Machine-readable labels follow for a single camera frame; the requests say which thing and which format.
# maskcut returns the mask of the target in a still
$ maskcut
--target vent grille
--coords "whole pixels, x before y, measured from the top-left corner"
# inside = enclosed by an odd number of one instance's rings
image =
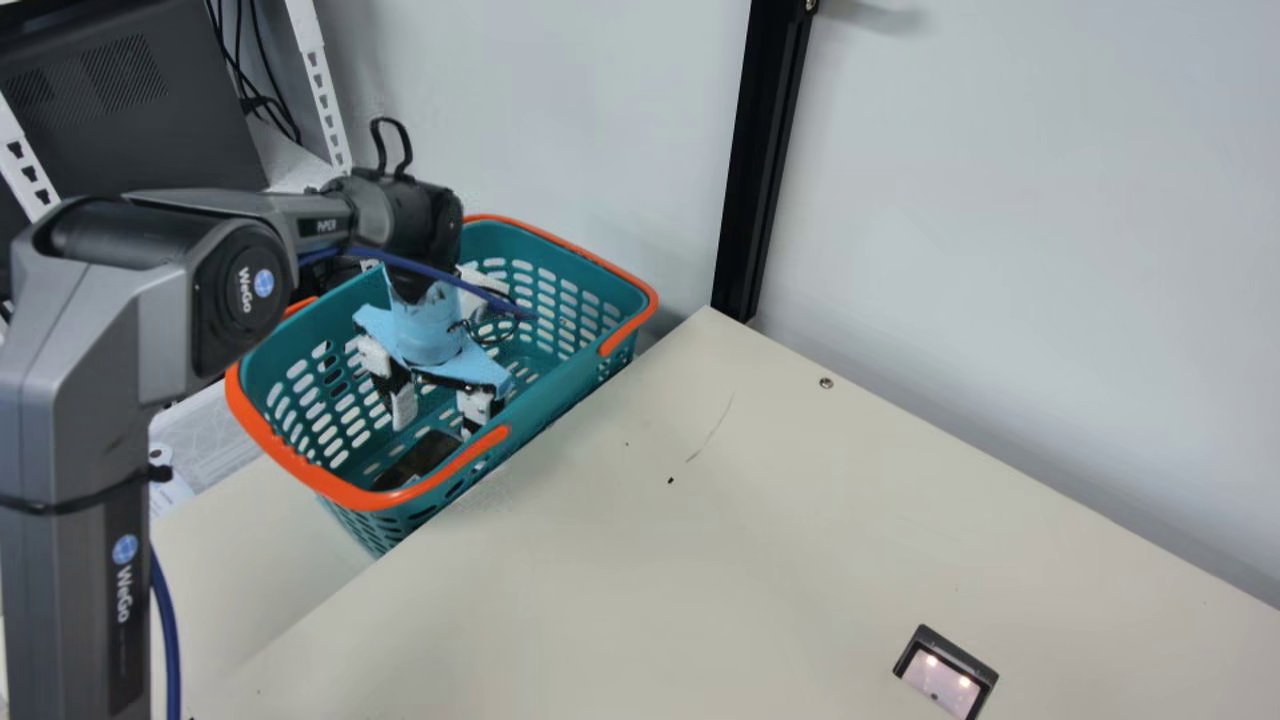
[[[81,55],[81,65],[108,113],[163,97],[168,88],[141,35],[131,35]]]
[[[0,88],[28,132],[78,126],[169,94],[141,35],[6,78]]]

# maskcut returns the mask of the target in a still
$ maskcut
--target blue cable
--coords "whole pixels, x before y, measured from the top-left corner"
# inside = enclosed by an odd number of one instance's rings
[[[311,263],[316,263],[319,260],[324,260],[326,258],[335,258],[338,255],[342,255],[343,252],[344,251],[342,249],[330,247],[328,250],[317,250],[315,252],[307,252],[306,255],[298,255],[298,266],[302,268],[302,266],[310,265]],[[465,290],[465,291],[470,292],[471,295],[475,295],[475,296],[483,299],[494,310],[498,310],[498,311],[502,311],[502,313],[507,313],[508,315],[516,315],[516,316],[520,316],[520,318],[532,318],[534,316],[532,310],[530,310],[527,307],[521,307],[521,306],[516,305],[515,302],[511,302],[509,300],[504,300],[502,297],[498,297],[497,295],[494,295],[494,293],[484,290],[483,287],[480,287],[477,284],[468,283],[467,281],[465,281],[465,279],[462,279],[462,278],[460,278],[460,277],[457,277],[457,275],[454,275],[452,273],[445,273],[444,270],[433,268],[433,266],[430,266],[430,265],[428,265],[425,263],[417,263],[415,260],[408,260],[406,258],[401,258],[399,255],[392,255],[390,252],[384,252],[381,250],[374,250],[372,247],[355,247],[353,246],[353,247],[348,247],[346,250],[346,254],[347,255],[355,255],[356,258],[369,258],[369,259],[372,259],[372,260],[381,260],[383,263],[385,263],[388,265],[392,265],[394,268],[402,268],[404,270],[419,273],[419,274],[426,275],[426,277],[429,277],[431,279],[436,279],[436,281],[452,284],[452,286],[454,286],[454,287],[457,287],[460,290]]]
[[[178,616],[173,611],[169,583],[160,569],[155,546],[151,547],[151,591],[156,593],[160,611],[160,632],[164,634],[164,669],[168,692],[168,720],[182,720],[182,662],[178,659]]]

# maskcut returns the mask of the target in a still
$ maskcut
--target dark mark on table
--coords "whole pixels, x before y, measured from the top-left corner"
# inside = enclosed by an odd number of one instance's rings
[[[704,450],[707,450],[707,446],[712,442],[712,438],[716,437],[716,432],[719,430],[719,427],[724,424],[724,418],[728,418],[728,411],[731,407],[733,407],[735,397],[737,397],[736,391],[730,393],[728,402],[724,404],[724,411],[721,413],[721,419],[716,420],[716,427],[712,428],[712,432],[707,433],[707,439],[703,441],[703,446],[695,450],[692,455],[685,459],[686,464],[692,462],[694,459],[696,459],[699,455],[703,454]]]

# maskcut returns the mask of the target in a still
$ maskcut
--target black metal frame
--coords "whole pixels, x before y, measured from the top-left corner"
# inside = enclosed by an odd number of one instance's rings
[[[755,316],[818,0],[751,0],[712,307]]]

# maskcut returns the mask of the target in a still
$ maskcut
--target black computer case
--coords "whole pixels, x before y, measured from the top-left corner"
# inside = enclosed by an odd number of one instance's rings
[[[64,199],[266,186],[202,0],[18,6],[28,17],[0,24],[0,92]],[[0,182],[0,293],[26,224]]]

